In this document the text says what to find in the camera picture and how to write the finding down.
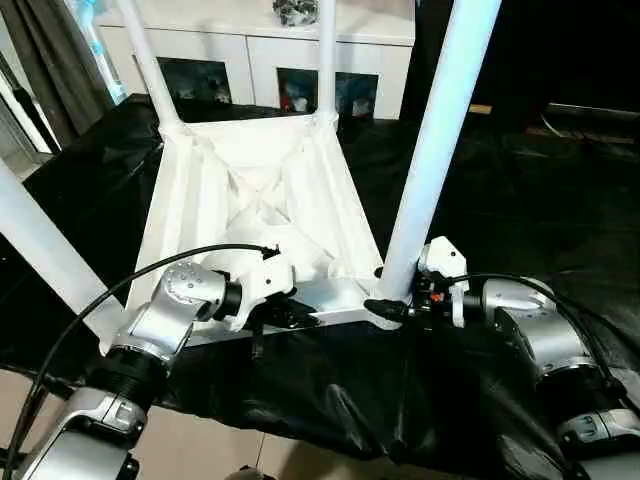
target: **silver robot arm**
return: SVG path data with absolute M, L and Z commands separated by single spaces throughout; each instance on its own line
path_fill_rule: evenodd
M 388 320 L 420 324 L 422 318 L 461 328 L 467 313 L 481 312 L 486 327 L 507 334 L 535 372 L 537 400 L 565 456 L 581 469 L 577 478 L 640 478 L 640 419 L 619 380 L 605 378 L 581 333 L 544 293 L 515 280 L 486 280 L 480 295 L 466 282 L 447 281 L 466 273 L 464 256 L 439 237 L 420 256 L 409 305 L 367 300 L 365 306 Z
M 86 386 L 69 398 L 14 479 L 135 479 L 139 464 L 129 451 L 145 428 L 152 402 L 163 393 L 194 322 L 216 318 L 243 324 L 266 297 L 288 293 L 292 269 L 278 257 L 265 260 L 238 282 L 193 262 L 169 266 L 151 300 L 117 335 Z

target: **white furniture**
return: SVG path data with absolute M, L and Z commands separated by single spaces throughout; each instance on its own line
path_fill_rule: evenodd
M 272 0 L 139 0 L 158 57 L 224 62 L 233 103 L 279 107 L 277 68 L 317 70 L 318 25 L 283 27 Z M 122 17 L 97 18 L 127 93 L 145 92 Z M 378 76 L 375 118 L 398 118 L 414 0 L 338 0 L 336 71 Z

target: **gray curtain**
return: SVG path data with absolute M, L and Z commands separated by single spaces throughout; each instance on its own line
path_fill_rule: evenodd
M 0 0 L 0 11 L 33 93 L 61 146 L 113 107 L 64 0 Z

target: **black plastic sheet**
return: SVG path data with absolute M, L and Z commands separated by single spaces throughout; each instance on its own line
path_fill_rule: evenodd
M 178 108 L 188 121 L 277 114 Z M 129 99 L 26 183 L 106 284 L 135 264 L 161 155 L 156 122 L 144 97 Z M 383 252 L 417 129 L 340 123 Z M 632 147 L 505 135 L 468 121 L 430 235 L 447 235 L 470 271 L 549 282 L 610 316 L 637 344 L 639 173 Z M 0 258 L 0 366 L 30 374 L 73 315 L 6 242 Z M 640 369 L 618 338 L 598 334 L 612 365 Z M 96 347 L 86 328 L 76 332 L 54 361 L 50 385 L 81 383 Z M 187 349 L 160 403 L 358 458 L 385 455 L 478 478 L 562 478 L 566 470 L 526 365 L 497 333 L 385 332 L 358 323 L 267 336 L 258 362 L 250 348 L 244 339 Z

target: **white pole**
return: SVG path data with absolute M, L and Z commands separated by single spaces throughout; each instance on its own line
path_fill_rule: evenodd
M 453 4 L 376 296 L 409 295 L 499 9 L 500 0 Z
M 0 233 L 75 313 L 107 289 L 2 160 Z M 126 318 L 122 305 L 110 297 L 85 323 L 105 344 Z
M 333 121 L 336 117 L 336 0 L 320 0 L 318 3 L 320 66 L 317 113 Z
M 182 122 L 178 118 L 169 89 L 162 76 L 160 65 L 158 65 L 158 59 L 153 54 L 144 31 L 135 0 L 118 0 L 118 6 L 122 12 L 124 24 L 133 45 L 133 51 L 142 71 L 144 83 L 160 119 L 160 127 L 181 125 Z

